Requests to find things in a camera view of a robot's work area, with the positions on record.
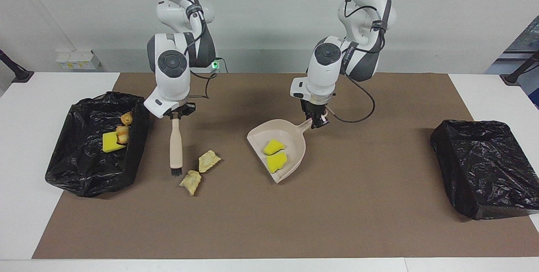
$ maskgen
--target beige dustpan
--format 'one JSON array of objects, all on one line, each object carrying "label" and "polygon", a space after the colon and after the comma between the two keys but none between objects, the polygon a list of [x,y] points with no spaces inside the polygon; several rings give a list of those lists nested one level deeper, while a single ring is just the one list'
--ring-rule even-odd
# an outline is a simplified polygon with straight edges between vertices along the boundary
[{"label": "beige dustpan", "polygon": [[287,178],[299,167],[305,155],[305,139],[303,133],[311,127],[312,119],[306,120],[303,124],[296,126],[283,119],[270,120],[254,128],[247,135],[247,140],[253,147],[256,155],[268,169],[264,148],[270,140],[276,139],[286,147],[283,151],[288,157],[288,161],[281,170],[271,174],[275,182]]}]

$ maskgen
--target wall socket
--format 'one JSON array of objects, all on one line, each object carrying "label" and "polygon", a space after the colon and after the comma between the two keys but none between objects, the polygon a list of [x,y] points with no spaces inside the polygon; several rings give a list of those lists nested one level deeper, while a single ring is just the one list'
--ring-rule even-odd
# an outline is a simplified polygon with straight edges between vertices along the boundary
[{"label": "wall socket", "polygon": [[63,70],[97,70],[100,65],[93,51],[57,52],[56,63]]}]

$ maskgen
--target sponge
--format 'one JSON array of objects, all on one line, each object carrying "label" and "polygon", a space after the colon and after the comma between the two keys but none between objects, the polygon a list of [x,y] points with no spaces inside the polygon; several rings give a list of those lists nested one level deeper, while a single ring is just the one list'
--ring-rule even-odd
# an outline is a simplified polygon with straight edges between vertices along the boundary
[{"label": "sponge", "polygon": [[103,152],[110,153],[125,148],[124,145],[119,145],[117,142],[118,132],[109,132],[103,134]]},{"label": "sponge", "polygon": [[266,160],[268,162],[268,169],[270,173],[275,173],[277,170],[282,169],[285,163],[288,161],[288,158],[286,157],[286,153],[277,153],[275,155],[271,155],[266,157]]},{"label": "sponge", "polygon": [[285,145],[283,145],[279,140],[272,139],[270,140],[268,145],[264,148],[264,154],[273,155],[283,149],[285,149]]}]

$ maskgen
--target black trash bag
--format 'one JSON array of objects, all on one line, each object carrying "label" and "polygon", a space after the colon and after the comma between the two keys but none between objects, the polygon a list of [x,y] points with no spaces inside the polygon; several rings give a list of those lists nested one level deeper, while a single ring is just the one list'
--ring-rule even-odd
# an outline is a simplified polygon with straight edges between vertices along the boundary
[{"label": "black trash bag", "polygon": [[[144,98],[108,92],[72,105],[56,143],[45,180],[80,197],[123,189],[135,181],[148,134]],[[102,150],[102,135],[123,125],[121,115],[133,112],[129,143],[112,153]]]},{"label": "black trash bag", "polygon": [[539,179],[506,124],[445,120],[431,145],[458,212],[475,220],[539,213]]}]

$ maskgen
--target brown paper surface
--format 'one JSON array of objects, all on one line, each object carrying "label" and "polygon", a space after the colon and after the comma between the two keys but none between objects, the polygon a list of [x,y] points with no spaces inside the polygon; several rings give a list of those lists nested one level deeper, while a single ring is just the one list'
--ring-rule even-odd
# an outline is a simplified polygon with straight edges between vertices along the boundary
[{"label": "brown paper surface", "polygon": [[[471,221],[450,205],[429,145],[444,119],[472,120],[447,75],[376,74],[363,84],[375,114],[333,117],[305,133],[298,170],[275,184],[248,132],[275,118],[304,120],[294,77],[224,74],[181,120],[184,174],[209,149],[223,158],[195,197],[170,175],[170,120],[152,117],[135,184],[94,199],[64,193],[36,259],[252,259],[539,256],[528,217]],[[115,91],[147,97],[153,74],[121,74]],[[192,94],[204,81],[192,79]],[[341,78],[330,106],[348,119],[370,101]]]}]

